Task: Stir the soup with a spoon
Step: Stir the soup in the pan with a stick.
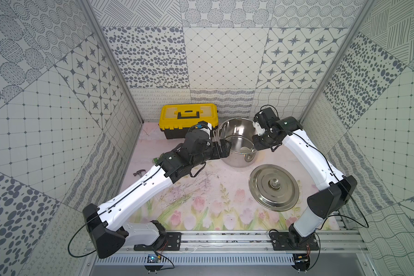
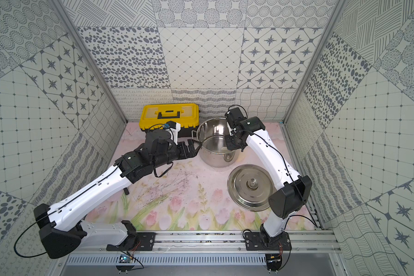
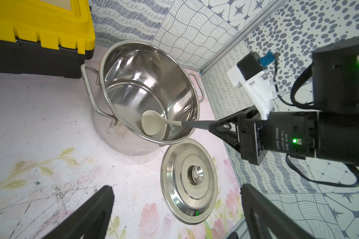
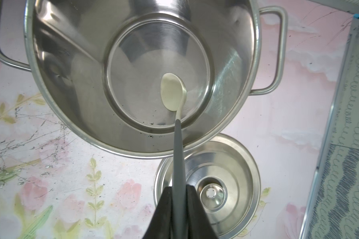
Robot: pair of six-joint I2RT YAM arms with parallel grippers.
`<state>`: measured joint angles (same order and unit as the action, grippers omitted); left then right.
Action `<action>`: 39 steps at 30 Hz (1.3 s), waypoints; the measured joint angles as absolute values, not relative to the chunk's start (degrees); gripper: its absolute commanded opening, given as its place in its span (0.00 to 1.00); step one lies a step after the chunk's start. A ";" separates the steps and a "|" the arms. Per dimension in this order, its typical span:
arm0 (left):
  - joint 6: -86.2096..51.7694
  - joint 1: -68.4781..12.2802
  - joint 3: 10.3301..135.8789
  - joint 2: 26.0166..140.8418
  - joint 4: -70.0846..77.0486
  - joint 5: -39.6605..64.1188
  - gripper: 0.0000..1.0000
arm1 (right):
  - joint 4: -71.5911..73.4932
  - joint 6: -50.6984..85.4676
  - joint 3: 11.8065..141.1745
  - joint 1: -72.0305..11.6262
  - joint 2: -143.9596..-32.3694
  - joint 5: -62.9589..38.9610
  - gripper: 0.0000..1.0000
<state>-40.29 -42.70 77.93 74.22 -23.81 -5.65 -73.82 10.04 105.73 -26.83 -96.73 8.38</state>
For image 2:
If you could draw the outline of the stainless steel stock pot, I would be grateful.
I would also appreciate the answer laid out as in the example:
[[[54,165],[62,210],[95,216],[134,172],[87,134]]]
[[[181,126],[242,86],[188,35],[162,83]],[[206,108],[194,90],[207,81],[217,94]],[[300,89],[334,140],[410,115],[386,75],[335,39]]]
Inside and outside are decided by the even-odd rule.
[[[223,168],[234,164],[240,151],[234,150],[222,153],[221,148],[226,147],[225,136],[230,134],[225,118],[211,118],[199,125],[192,132],[192,139],[202,143],[198,156],[204,163],[214,168]]]

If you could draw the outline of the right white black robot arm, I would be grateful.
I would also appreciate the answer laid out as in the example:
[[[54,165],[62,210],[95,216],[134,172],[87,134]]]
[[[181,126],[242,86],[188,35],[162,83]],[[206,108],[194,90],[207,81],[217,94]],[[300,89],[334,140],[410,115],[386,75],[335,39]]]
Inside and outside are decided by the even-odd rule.
[[[286,161],[258,117],[247,118],[235,108],[228,111],[225,118],[230,132],[225,137],[227,148],[244,150],[249,146],[262,161],[276,189],[268,198],[271,212],[261,224],[258,241],[268,250],[278,249],[279,246],[290,250],[291,243],[285,228],[290,217],[307,203],[312,181],[308,176],[301,176]]]

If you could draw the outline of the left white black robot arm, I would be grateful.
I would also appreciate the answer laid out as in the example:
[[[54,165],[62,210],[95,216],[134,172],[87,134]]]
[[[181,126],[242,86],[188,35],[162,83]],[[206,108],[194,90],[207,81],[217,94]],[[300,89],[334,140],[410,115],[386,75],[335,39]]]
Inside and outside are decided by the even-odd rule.
[[[125,193],[128,187],[143,177],[156,174],[163,165],[197,156],[199,141],[178,141],[171,129],[158,129],[146,134],[146,140],[135,150],[118,159],[115,164],[88,185],[52,205],[41,204],[34,209],[41,243],[51,259],[59,259],[78,248],[105,246],[109,251],[131,251],[152,247],[155,235],[142,238],[129,220],[114,224],[93,224],[84,218],[111,196]]]

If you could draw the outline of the stainless steel pot lid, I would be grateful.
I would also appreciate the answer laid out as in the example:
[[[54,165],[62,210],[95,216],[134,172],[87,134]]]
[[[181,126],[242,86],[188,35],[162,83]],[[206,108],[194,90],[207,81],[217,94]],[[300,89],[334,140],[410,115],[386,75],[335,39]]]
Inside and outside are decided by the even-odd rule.
[[[269,173],[254,164],[233,169],[227,180],[227,189],[238,206],[252,212],[268,209],[269,197],[276,192]]]

